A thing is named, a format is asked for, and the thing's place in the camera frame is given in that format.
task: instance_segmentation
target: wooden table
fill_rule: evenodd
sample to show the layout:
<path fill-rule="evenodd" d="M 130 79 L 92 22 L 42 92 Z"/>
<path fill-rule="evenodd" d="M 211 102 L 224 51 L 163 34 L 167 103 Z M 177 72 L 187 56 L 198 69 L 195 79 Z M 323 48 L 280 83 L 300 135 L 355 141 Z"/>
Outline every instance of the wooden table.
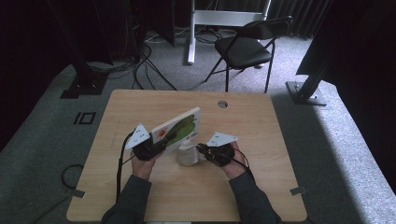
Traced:
<path fill-rule="evenodd" d="M 228 106 L 219 107 L 219 101 Z M 206 143 L 214 132 L 238 136 L 257 185 L 267 193 L 274 209 L 284 221 L 305 220 L 301 195 L 290 193 L 298 185 L 269 95 L 130 90 L 116 90 L 110 96 L 78 181 L 77 189 L 86 195 L 72 199 L 67 218 L 100 220 L 113 205 L 122 142 L 138 123 L 151 130 L 196 106 L 201 107 L 202 117 L 200 132 L 192 141 Z M 123 187 L 132 173 L 131 163 L 124 165 L 122 173 Z M 182 166 L 172 151 L 157 160 L 150 181 L 146 221 L 239 220 L 228 178 L 208 161 Z"/>

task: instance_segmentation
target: gray sleeve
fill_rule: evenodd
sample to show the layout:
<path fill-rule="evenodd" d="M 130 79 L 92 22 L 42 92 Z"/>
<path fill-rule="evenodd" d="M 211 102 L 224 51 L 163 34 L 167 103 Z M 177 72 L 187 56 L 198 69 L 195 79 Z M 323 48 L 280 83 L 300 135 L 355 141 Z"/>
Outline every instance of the gray sleeve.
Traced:
<path fill-rule="evenodd" d="M 278 224 L 281 218 L 273 209 L 267 195 L 257 187 L 247 172 L 230 180 L 239 216 L 244 224 Z"/>
<path fill-rule="evenodd" d="M 150 182 L 131 175 L 119 201 L 105 212 L 101 223 L 143 223 L 150 189 Z"/>

